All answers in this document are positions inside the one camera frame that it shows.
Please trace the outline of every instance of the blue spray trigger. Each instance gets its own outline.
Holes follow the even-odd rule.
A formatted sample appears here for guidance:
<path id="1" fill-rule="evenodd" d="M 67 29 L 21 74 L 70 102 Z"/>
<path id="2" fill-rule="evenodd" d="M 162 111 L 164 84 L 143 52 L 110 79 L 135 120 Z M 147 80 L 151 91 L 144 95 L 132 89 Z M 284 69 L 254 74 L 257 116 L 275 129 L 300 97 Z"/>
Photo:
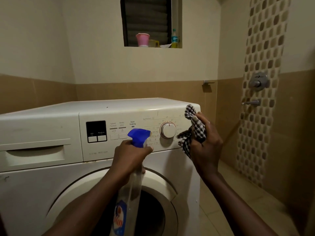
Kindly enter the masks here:
<path id="1" fill-rule="evenodd" d="M 143 148 L 143 144 L 150 136 L 150 134 L 151 131 L 149 130 L 134 128 L 128 133 L 128 136 L 132 138 L 132 145 L 134 145 L 135 147 Z"/>

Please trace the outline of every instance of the button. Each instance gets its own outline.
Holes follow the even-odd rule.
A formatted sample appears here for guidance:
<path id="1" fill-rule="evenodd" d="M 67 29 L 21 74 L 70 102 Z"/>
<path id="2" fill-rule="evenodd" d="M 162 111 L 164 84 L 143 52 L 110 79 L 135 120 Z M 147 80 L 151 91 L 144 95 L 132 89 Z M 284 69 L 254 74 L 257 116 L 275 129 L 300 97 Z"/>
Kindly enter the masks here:
<path id="1" fill-rule="evenodd" d="M 127 134 L 126 133 L 119 134 L 119 139 L 125 139 L 125 138 L 127 138 Z"/>
<path id="2" fill-rule="evenodd" d="M 94 143 L 94 142 L 97 142 L 97 136 L 94 136 L 94 137 L 88 137 L 88 142 L 89 142 L 89 143 Z"/>
<path id="3" fill-rule="evenodd" d="M 116 140 L 118 139 L 118 134 L 112 134 L 111 135 L 111 140 Z"/>
<path id="4" fill-rule="evenodd" d="M 97 136 L 97 141 L 98 141 L 98 142 L 103 142 L 103 141 L 106 141 L 106 140 L 107 140 L 106 135 Z"/>

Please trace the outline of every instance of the hand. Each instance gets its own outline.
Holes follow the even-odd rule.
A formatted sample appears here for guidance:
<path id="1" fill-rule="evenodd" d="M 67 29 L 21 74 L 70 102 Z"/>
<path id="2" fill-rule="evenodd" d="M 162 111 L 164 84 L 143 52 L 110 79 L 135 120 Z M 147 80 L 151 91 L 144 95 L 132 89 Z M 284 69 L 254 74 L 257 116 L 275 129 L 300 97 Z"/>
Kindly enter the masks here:
<path id="1" fill-rule="evenodd" d="M 201 177 L 218 173 L 218 163 L 223 141 L 215 126 L 201 113 L 196 114 L 206 127 L 207 139 L 200 143 L 194 134 L 191 140 L 190 156 Z"/>
<path id="2" fill-rule="evenodd" d="M 152 151 L 152 147 L 138 148 L 131 144 L 131 140 L 122 141 L 120 146 L 115 148 L 111 171 L 119 173 L 121 177 L 129 178 Z"/>

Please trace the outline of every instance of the front-load washing machine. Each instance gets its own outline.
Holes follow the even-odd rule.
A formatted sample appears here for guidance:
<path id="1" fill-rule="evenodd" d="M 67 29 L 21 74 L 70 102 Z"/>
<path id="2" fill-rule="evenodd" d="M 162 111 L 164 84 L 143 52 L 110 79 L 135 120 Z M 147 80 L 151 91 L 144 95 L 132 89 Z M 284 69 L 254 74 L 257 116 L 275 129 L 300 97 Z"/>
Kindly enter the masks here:
<path id="1" fill-rule="evenodd" d="M 0 115 L 0 214 L 8 236 L 41 235 L 108 171 L 133 128 L 151 131 L 135 235 L 199 235 L 200 177 L 176 135 L 187 103 L 163 99 L 69 102 Z M 197 111 L 198 104 L 193 104 Z M 93 235 L 109 233 L 115 199 Z"/>

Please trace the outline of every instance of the person's left hand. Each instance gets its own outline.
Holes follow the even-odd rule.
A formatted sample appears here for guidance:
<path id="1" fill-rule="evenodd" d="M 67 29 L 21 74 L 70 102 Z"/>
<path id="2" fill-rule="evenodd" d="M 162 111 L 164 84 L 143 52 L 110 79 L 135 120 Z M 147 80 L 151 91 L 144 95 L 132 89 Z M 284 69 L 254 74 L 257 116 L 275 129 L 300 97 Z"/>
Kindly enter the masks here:
<path id="1" fill-rule="evenodd" d="M 143 160 L 152 151 L 152 147 L 138 148 L 131 144 L 131 140 L 122 141 L 120 146 L 115 148 L 115 154 L 111 171 L 122 174 L 129 178 L 130 174 L 140 166 Z"/>

